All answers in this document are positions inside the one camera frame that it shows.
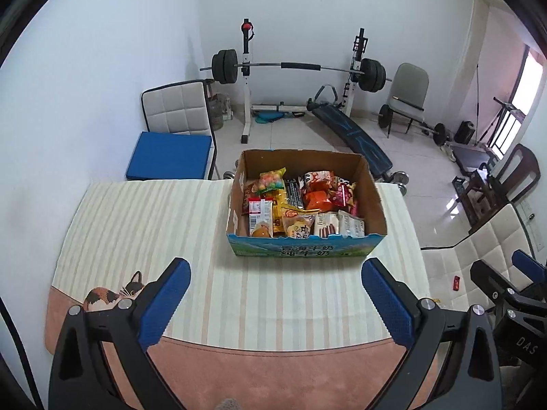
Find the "yellow panda snack bag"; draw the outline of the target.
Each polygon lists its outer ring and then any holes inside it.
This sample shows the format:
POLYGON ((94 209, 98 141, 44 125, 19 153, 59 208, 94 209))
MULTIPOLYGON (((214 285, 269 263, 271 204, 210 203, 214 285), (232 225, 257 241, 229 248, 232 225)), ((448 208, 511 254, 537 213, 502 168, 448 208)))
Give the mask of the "yellow panda snack bag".
POLYGON ((334 196, 333 204, 338 208, 341 208, 352 214, 355 210, 356 201, 354 191, 357 187, 357 183, 350 182, 343 178, 336 179, 336 193, 334 196))

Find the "orange chip bag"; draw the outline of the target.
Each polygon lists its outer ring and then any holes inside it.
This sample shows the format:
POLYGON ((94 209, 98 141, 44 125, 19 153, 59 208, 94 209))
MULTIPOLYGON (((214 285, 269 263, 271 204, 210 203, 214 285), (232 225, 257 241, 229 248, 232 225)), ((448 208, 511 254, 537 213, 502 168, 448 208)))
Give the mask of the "orange chip bag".
POLYGON ((334 209, 334 204, 328 191, 307 192, 304 196, 304 203, 307 210, 328 212, 334 209))

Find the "yellow pastry packet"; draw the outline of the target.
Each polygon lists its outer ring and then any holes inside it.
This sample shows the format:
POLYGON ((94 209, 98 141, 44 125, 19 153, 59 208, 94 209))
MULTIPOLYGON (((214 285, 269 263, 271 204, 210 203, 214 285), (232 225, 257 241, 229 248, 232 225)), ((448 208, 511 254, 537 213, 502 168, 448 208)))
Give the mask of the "yellow pastry packet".
POLYGON ((307 239, 312 234, 314 214, 299 214, 282 216, 285 236, 292 239, 307 239))

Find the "colourful candy ball bag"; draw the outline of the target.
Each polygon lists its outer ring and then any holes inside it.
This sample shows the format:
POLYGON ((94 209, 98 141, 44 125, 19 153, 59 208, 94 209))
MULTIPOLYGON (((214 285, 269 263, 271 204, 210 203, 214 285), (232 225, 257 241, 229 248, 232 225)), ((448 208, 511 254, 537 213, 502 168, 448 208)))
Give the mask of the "colourful candy ball bag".
POLYGON ((285 188, 284 175, 286 168, 282 167, 279 169, 262 172, 259 175, 259 180, 257 181, 257 193, 263 194, 272 191, 277 191, 285 188))

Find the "red white packet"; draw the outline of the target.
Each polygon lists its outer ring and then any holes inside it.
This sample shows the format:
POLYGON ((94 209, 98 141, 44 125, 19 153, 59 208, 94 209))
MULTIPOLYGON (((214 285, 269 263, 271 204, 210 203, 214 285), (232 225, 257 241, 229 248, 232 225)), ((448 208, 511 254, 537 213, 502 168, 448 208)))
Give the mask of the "red white packet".
POLYGON ((273 223, 272 201, 259 198, 251 198, 249 202, 250 237, 274 237, 273 223))

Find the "grey white snack packet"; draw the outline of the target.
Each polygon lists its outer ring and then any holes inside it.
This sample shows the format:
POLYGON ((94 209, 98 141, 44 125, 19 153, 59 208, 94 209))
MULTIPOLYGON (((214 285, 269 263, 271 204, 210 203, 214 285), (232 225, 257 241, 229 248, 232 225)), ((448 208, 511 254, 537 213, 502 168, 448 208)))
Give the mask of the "grey white snack packet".
POLYGON ((365 237, 365 224, 360 218, 340 210, 338 216, 338 233, 344 238, 360 239, 365 237))

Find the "orange panda snack bag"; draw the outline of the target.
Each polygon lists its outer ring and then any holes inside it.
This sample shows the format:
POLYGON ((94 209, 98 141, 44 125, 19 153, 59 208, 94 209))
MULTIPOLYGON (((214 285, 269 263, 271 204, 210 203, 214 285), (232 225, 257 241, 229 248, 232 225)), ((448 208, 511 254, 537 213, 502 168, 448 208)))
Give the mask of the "orange panda snack bag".
POLYGON ((330 191, 335 185, 335 174, 330 170, 306 172, 304 174, 304 185, 307 193, 330 191))

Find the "small red packet on chair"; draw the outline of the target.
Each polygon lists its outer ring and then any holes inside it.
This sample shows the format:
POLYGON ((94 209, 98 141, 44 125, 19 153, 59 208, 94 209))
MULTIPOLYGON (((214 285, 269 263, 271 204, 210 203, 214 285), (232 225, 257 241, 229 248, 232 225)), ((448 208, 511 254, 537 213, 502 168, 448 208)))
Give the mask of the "small red packet on chair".
POLYGON ((452 291, 459 291, 460 290, 460 277, 454 276, 452 281, 452 291))

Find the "white padded chair right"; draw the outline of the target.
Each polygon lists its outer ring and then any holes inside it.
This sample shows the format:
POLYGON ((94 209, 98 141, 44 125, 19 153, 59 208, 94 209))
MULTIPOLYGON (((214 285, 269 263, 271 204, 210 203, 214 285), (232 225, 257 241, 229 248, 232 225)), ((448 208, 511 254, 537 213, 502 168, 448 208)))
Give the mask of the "white padded chair right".
POLYGON ((513 205, 504 206, 477 231, 452 246, 428 247, 422 250, 430 293, 441 308, 465 311, 473 304, 488 309, 493 306, 471 280, 471 265, 484 260, 507 281, 522 290, 531 280, 513 266, 516 250, 532 254, 530 239, 513 205), (460 290, 452 291, 454 276, 460 277, 460 290))

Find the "dark wooden chair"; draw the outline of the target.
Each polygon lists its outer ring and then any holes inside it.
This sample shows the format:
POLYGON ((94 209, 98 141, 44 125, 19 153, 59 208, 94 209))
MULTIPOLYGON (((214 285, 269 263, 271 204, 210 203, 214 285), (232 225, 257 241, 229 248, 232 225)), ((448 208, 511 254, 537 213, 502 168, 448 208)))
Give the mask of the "dark wooden chair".
POLYGON ((495 174, 487 164, 481 164, 467 180, 455 177, 452 186, 457 194, 456 202, 464 209, 469 222, 469 233, 478 230, 504 206, 520 202, 535 188, 541 176, 535 154, 520 143, 495 174))

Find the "floor barbell black plates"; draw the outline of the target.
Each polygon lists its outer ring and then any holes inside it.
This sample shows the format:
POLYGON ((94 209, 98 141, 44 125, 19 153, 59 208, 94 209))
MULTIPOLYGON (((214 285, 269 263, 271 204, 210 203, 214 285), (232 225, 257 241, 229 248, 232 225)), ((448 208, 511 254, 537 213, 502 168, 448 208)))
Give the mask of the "floor barbell black plates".
POLYGON ((420 129, 423 134, 431 135, 437 146, 443 146, 449 141, 449 133, 443 123, 437 123, 434 127, 430 127, 425 122, 422 122, 420 129))

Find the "striped cat table mat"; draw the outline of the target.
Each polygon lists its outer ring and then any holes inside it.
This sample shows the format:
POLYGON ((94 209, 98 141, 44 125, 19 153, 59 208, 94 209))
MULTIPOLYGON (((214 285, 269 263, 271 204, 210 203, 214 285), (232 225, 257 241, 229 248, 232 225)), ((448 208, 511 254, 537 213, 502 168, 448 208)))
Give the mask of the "striped cat table mat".
POLYGON ((150 355, 189 409, 363 409, 403 355, 362 287, 360 257, 236 256, 230 181, 100 182, 71 221, 44 343, 95 287, 152 282, 176 257, 191 284, 150 355))

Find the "cardboard snack box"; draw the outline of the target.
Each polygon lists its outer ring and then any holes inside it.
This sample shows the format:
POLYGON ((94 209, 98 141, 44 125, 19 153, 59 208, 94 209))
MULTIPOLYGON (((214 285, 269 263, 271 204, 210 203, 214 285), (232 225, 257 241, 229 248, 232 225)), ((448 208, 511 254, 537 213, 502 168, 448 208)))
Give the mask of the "cardboard snack box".
POLYGON ((364 156, 296 149, 240 154, 226 226, 237 256, 367 256, 387 234, 364 156))

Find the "grey folding chair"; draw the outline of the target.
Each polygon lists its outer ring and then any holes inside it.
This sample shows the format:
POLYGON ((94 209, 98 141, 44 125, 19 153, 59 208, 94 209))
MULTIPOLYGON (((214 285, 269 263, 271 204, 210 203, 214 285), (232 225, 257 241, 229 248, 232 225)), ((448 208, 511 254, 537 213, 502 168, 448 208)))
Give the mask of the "grey folding chair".
POLYGON ((390 133, 395 114, 409 120, 407 132, 415 122, 424 124, 428 87, 429 77, 424 69, 411 63, 399 65, 391 82, 388 101, 380 108, 378 126, 390 133))

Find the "barbell on white rack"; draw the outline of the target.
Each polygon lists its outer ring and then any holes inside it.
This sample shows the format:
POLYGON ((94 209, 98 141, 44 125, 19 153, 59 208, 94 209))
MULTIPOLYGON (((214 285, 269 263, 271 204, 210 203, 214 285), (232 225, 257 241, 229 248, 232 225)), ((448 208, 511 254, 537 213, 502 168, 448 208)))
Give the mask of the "barbell on white rack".
POLYGON ((302 71, 333 71, 348 75, 344 86, 341 106, 343 113, 349 117, 356 89, 364 92, 377 93, 382 90, 386 82, 391 82, 387 77, 384 66, 377 60, 364 56, 368 45, 368 38, 365 36, 365 29, 360 28, 359 34, 355 37, 352 46, 351 63, 348 69, 332 68, 314 63, 303 62, 252 62, 250 53, 250 42, 255 36, 254 25, 248 18, 244 18, 240 30, 243 38, 243 60, 240 61, 237 51, 234 49, 222 49, 213 55, 211 65, 200 68, 200 71, 210 71, 214 82, 222 85, 235 84, 239 76, 244 78, 244 127, 241 133, 240 142, 247 144, 250 138, 251 117, 253 110, 279 110, 280 105, 266 106, 253 105, 251 103, 250 74, 253 68, 275 68, 283 70, 302 71))

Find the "blue sit-up bench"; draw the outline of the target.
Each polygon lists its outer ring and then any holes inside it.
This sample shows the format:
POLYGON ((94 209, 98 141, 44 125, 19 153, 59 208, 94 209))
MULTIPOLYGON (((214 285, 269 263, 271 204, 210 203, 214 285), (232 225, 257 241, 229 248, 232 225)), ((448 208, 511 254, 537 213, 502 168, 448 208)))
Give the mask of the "blue sit-up bench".
POLYGON ((375 180, 393 182, 393 164, 376 141, 370 137, 354 120, 347 117, 338 107, 336 88, 330 84, 322 85, 307 102, 307 110, 314 114, 325 126, 330 128, 355 154, 362 155, 368 162, 375 180), (330 88, 334 102, 318 100, 325 88, 330 88))

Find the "white chair blue cushion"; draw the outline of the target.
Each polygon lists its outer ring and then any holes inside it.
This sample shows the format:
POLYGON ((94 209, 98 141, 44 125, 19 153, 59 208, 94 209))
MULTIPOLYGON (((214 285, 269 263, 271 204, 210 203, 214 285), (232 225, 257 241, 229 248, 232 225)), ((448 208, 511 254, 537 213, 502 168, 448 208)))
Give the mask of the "white chair blue cushion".
POLYGON ((130 159, 127 180, 219 178, 207 83, 175 82, 141 94, 146 129, 130 159))

